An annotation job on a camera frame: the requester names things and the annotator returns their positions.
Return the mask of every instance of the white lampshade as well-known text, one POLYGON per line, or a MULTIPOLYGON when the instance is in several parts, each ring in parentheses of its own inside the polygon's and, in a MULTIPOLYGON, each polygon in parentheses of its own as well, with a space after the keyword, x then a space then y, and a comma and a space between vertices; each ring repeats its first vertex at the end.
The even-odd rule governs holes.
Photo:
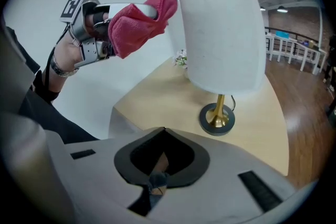
POLYGON ((217 94, 258 89, 265 73, 258 0, 180 0, 189 79, 217 94))

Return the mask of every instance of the wristwatch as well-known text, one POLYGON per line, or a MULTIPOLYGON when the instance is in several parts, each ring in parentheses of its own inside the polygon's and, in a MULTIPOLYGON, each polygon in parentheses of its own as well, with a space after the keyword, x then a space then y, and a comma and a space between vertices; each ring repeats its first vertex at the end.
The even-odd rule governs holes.
POLYGON ((78 71, 78 68, 76 68, 74 71, 63 71, 62 69, 60 69, 57 62, 56 62, 55 54, 53 54, 53 57, 51 58, 50 66, 57 75, 59 75, 60 77, 63 77, 63 78, 67 78, 69 76, 72 76, 72 75, 76 74, 77 71, 78 71))

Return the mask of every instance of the small flower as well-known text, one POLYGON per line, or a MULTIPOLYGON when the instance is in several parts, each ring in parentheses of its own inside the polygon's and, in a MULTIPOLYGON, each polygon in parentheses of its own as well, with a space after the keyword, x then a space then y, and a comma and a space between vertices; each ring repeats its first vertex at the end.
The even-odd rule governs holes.
POLYGON ((187 50, 183 49, 176 53, 176 56, 173 57, 173 64, 182 66, 184 69, 187 68, 187 50))

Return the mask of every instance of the brick wall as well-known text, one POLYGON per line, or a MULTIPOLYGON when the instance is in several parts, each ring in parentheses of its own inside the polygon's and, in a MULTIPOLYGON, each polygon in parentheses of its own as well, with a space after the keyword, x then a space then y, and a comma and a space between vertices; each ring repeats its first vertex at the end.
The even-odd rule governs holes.
MULTIPOLYGON (((268 11, 269 27, 296 32, 312 39, 319 40, 320 14, 315 7, 288 8, 287 13, 278 12, 276 9, 268 11)), ((323 33, 321 48, 329 50, 329 38, 333 34, 332 26, 323 14, 323 33)))
POLYGON ((261 11, 261 14, 263 15, 264 26, 265 26, 265 27, 269 27, 267 10, 262 10, 262 11, 261 11))

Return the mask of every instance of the gold lamp base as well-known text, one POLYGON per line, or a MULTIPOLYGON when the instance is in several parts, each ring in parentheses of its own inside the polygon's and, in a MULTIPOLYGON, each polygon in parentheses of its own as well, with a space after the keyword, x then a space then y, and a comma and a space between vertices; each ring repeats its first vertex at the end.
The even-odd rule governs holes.
POLYGON ((233 111, 224 104, 225 96, 218 95, 217 103, 208 104, 200 112, 199 122, 205 132, 211 135, 224 135, 235 124, 233 111))

